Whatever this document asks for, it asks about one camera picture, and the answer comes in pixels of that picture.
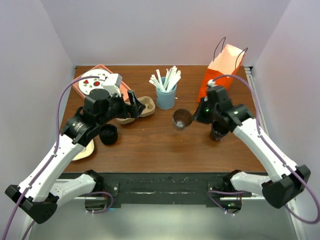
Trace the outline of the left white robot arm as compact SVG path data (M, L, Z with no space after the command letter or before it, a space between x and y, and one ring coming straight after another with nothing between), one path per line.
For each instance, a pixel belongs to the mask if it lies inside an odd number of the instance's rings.
M53 216L58 207L81 195L99 196L104 190L104 179L88 170L64 186L54 186L69 163L99 135L101 127L118 119L137 119L145 109L133 90L130 103L105 89L94 89L58 132L56 143L37 168L18 185L9 185L5 194L30 216L42 224Z

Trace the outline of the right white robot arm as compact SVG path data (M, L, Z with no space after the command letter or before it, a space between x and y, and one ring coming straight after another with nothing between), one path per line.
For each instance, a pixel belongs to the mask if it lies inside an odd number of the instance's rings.
M274 208L280 209L300 194L311 175L306 165L297 165L289 159L256 124L252 112L244 104L233 106L223 86L208 87L200 99L193 120L217 125L237 136L263 165L266 176L234 170L224 178L223 192L230 197L245 191L258 194Z

